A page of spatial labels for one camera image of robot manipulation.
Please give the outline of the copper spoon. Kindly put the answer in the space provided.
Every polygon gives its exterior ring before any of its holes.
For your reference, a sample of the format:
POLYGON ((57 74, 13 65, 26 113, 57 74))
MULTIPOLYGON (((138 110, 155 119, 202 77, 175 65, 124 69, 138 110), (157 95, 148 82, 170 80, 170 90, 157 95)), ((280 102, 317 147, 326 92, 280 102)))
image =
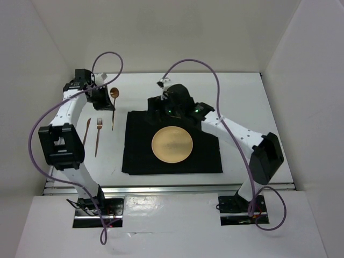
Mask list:
MULTIPOLYGON (((113 98, 113 106, 116 108, 116 99, 119 97, 119 90, 116 87, 111 88, 110 90, 110 96, 113 98)), ((114 115, 115 110, 112 111, 112 123, 111 123, 111 130, 114 129, 114 115)))

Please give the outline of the copper knife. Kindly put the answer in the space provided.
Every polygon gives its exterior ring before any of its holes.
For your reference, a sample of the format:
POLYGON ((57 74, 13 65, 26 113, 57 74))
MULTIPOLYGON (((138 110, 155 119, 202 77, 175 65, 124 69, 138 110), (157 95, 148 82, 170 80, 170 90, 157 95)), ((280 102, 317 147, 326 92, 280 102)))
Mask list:
POLYGON ((86 123, 86 128, 85 128, 85 132, 84 132, 84 137, 83 137, 83 141, 82 141, 82 144, 83 144, 83 145, 85 145, 85 142, 86 142, 86 139, 87 139, 87 135, 88 135, 88 130, 89 130, 90 123, 91 123, 91 118, 89 118, 89 119, 87 120, 87 123, 86 123))

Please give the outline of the yellow plate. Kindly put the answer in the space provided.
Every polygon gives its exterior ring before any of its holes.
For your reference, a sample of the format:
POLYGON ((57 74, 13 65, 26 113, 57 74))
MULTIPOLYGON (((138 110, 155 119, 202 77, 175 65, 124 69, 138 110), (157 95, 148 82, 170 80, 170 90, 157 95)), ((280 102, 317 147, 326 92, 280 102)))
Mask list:
POLYGON ((158 130, 151 143, 154 155, 165 163, 179 163, 186 160, 193 146, 191 135, 177 126, 167 126, 158 130))

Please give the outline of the black cloth placemat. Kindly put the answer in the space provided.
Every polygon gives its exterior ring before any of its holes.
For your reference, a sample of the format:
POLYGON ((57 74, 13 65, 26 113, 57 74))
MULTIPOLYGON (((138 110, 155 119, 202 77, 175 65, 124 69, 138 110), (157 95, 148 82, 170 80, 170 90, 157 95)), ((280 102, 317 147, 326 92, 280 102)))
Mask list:
POLYGON ((182 125, 177 119, 150 124, 146 111, 127 113, 122 172, 129 175, 220 174, 223 172, 219 140, 212 134, 182 125), (193 150, 179 163, 159 160, 152 151, 152 138, 166 126, 178 126, 190 133, 193 150))

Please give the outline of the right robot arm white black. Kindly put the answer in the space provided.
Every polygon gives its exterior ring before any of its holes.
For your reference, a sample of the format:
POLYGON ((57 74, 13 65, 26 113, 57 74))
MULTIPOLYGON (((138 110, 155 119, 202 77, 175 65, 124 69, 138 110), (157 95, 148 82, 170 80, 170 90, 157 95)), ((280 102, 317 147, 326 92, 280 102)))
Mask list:
POLYGON ((253 205, 254 197, 268 185, 284 162, 277 135, 252 131, 224 117, 212 106, 195 102, 182 84, 171 85, 161 95, 149 98, 147 116, 153 123, 168 119, 179 121, 183 126, 214 135, 239 150, 249 169, 248 179, 234 199, 236 208, 241 211, 253 205))

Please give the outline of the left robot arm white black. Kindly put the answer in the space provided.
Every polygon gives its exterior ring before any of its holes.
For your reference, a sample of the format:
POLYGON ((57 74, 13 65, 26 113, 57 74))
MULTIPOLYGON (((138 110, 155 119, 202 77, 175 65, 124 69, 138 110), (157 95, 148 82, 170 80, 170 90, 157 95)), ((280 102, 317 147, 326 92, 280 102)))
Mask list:
POLYGON ((49 125, 38 130, 47 164, 61 171, 78 193, 74 206, 93 214, 103 213, 107 202, 102 188, 85 167, 84 144, 76 125, 86 103, 91 103, 95 110, 114 110, 104 85, 106 78, 105 73, 95 75, 87 69, 75 70, 74 79, 63 87, 64 104, 49 125))

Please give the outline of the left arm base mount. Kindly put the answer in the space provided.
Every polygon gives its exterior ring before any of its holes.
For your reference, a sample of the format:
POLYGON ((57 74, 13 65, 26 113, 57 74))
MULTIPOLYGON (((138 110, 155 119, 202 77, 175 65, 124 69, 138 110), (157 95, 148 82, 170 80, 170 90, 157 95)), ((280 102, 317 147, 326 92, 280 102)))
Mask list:
MULTIPOLYGON (((123 226, 124 200, 124 197, 104 199, 103 206, 99 209, 107 227, 123 226)), ((76 202, 70 199, 66 201, 75 209, 73 228, 103 227, 93 203, 88 207, 81 203, 81 199, 76 202)))

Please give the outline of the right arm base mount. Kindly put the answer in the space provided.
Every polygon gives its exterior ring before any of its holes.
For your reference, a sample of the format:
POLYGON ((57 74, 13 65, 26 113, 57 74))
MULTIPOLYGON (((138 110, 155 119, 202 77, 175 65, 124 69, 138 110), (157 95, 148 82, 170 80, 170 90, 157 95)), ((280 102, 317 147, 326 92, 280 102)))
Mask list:
POLYGON ((262 195, 258 195, 252 217, 248 214, 248 204, 236 196, 219 196, 216 209, 220 212, 221 226, 269 224, 267 207, 262 195))

